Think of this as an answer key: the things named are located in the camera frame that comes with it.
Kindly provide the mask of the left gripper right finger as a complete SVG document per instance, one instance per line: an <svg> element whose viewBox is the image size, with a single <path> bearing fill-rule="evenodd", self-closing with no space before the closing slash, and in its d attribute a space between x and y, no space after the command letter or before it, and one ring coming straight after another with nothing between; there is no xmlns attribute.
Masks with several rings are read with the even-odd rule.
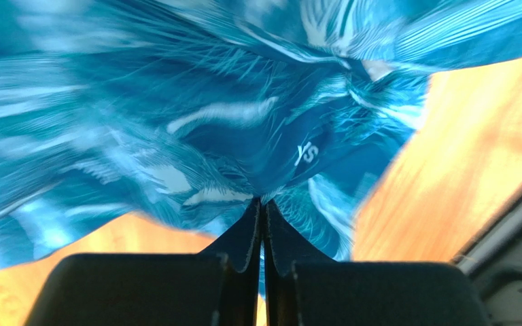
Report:
<svg viewBox="0 0 522 326"><path fill-rule="evenodd" d="M339 262L263 209L269 325L488 325L468 278L449 264Z"/></svg>

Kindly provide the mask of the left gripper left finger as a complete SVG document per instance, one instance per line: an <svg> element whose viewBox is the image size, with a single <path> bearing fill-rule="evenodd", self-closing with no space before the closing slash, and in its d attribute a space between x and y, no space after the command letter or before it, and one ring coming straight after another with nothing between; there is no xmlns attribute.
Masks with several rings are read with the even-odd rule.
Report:
<svg viewBox="0 0 522 326"><path fill-rule="evenodd" d="M27 325L254 325L260 201L196 254L79 253L59 262Z"/></svg>

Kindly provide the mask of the blue leaf-print shorts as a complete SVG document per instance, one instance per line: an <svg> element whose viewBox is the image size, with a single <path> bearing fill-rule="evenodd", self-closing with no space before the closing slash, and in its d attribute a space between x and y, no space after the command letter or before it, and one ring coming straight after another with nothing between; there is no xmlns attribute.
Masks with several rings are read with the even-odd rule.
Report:
<svg viewBox="0 0 522 326"><path fill-rule="evenodd" d="M522 1L0 1L0 269L252 200L348 260L431 74L522 57Z"/></svg>

